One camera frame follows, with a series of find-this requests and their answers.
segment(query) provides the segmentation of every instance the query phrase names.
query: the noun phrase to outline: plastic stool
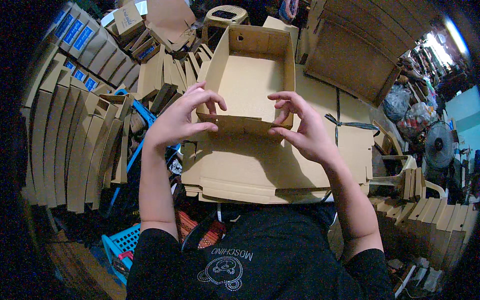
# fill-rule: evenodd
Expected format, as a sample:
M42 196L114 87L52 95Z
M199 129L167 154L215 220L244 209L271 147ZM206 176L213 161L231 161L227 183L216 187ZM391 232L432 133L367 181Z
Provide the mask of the plastic stool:
M224 19L215 17L212 14L216 11L225 11L236 14L232 19ZM212 8L208 11L204 19L204 27L202 30L202 42L208 45L208 28L209 27L221 27L227 28L229 25L241 24L248 17L247 11L241 7L233 5L221 5Z

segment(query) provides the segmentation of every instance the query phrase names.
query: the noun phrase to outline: left hand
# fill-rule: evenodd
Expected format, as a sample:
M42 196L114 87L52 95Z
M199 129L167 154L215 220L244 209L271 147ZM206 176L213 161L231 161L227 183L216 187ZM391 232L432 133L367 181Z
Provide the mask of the left hand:
M175 145L185 138L202 131L217 132L218 127L210 122L192 124L192 111L205 103L210 114L216 115L215 103L227 110L225 100L213 91L205 91L205 81L196 83L164 111L150 127L145 136L145 144L160 149Z

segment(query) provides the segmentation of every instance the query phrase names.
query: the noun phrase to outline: right hand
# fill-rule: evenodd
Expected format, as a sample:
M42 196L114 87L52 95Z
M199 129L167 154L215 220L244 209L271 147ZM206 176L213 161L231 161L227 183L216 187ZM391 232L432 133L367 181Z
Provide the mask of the right hand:
M297 114L301 119L297 132L274 127L268 131L269 134L283 136L308 160L325 164L337 159L338 148L328 136L322 118L301 96L295 92L278 92L268 98L279 100L275 108L281 111L275 124L281 124L290 113Z

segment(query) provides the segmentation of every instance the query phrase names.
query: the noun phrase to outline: hand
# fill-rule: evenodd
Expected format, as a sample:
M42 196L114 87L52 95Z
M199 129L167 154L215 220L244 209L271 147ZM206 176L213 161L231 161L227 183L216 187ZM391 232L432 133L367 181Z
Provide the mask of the hand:
M269 134L283 136L308 160L324 164L336 159L338 149L328 136L322 118L301 96L295 92L279 92L268 98L279 100L275 108L282 109L275 124L281 124L290 113L297 114L301 119L297 132L274 127L268 131Z
M202 131L218 131L210 122L192 124L192 111L205 103L210 114L216 115L215 103L222 110L227 110L225 100L217 93L205 91L205 81L196 83L164 111L150 127L145 136L145 143L156 148L178 144L186 137Z

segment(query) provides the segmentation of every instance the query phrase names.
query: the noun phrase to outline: pink plastic clip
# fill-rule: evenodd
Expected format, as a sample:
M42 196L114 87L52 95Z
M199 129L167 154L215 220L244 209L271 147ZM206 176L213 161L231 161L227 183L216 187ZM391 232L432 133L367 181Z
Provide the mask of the pink plastic clip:
M127 252L124 252L122 254L119 254L120 259L124 259L125 257L128 257L131 260L133 260L133 252L132 251L127 251Z

